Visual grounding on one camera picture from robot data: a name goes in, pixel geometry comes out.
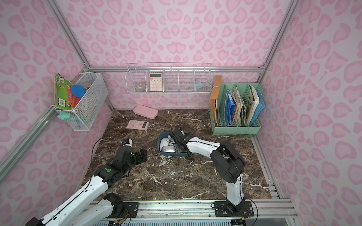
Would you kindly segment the teal storage box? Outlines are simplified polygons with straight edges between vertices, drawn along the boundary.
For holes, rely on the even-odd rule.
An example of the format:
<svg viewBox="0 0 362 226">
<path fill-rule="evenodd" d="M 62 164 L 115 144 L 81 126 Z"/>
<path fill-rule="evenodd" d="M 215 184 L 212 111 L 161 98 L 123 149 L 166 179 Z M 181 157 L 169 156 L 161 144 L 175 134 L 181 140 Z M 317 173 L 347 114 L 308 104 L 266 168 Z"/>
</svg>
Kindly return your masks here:
<svg viewBox="0 0 362 226">
<path fill-rule="evenodd" d="M 176 145 L 171 138 L 171 132 L 164 132 L 159 136 L 156 149 L 161 155 L 164 156 L 190 156 L 187 151 L 182 151 L 181 149 L 176 148 Z"/>
</svg>

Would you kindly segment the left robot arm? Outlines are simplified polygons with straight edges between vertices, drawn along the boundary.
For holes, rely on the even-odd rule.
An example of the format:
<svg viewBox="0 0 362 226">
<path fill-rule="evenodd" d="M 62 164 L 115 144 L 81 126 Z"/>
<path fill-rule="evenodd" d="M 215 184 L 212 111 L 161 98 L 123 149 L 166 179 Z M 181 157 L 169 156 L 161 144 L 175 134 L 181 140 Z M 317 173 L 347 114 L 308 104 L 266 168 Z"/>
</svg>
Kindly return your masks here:
<svg viewBox="0 0 362 226">
<path fill-rule="evenodd" d="M 131 146 L 122 146 L 117 150 L 115 157 L 101 166 L 90 180 L 64 203 L 41 219 L 33 217 L 26 225 L 69 226 L 95 198 L 107 191 L 118 180 L 128 177 L 132 167 L 146 162 L 147 155 L 145 149 L 135 152 Z"/>
</svg>

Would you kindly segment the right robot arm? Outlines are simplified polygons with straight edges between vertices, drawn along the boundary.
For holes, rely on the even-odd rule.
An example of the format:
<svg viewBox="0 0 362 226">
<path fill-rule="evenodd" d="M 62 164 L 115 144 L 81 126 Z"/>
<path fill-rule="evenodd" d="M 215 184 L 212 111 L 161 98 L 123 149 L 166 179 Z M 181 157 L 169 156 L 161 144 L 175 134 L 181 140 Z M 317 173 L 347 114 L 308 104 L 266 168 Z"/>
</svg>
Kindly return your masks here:
<svg viewBox="0 0 362 226">
<path fill-rule="evenodd" d="M 246 161 L 229 141 L 221 143 L 202 140 L 188 135 L 178 128 L 171 132 L 166 141 L 174 150 L 191 155 L 192 153 L 208 157 L 214 164 L 216 172 L 225 181 L 227 187 L 226 201 L 228 207 L 239 211 L 245 202 L 242 192 L 242 175 Z"/>
</svg>

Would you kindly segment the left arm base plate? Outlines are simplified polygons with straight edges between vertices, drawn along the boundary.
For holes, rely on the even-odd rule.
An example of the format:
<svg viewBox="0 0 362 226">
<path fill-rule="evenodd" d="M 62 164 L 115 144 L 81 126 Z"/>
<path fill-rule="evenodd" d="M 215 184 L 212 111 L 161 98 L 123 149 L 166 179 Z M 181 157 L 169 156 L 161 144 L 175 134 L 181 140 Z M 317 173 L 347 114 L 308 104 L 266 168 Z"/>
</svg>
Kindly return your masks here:
<svg viewBox="0 0 362 226">
<path fill-rule="evenodd" d="M 139 204 L 139 202 L 119 202 L 117 204 L 112 204 L 112 211 L 106 218 L 136 218 Z"/>
</svg>

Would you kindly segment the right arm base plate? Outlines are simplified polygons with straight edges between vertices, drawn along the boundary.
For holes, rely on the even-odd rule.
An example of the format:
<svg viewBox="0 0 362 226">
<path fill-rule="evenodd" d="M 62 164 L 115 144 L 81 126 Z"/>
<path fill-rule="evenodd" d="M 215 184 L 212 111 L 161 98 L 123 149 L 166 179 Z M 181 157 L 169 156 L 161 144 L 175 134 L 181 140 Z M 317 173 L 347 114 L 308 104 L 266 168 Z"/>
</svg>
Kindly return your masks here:
<svg viewBox="0 0 362 226">
<path fill-rule="evenodd" d="M 254 209 L 251 201 L 242 200 L 237 206 L 229 201 L 215 201 L 211 204 L 215 210 L 216 217 L 253 217 Z"/>
</svg>

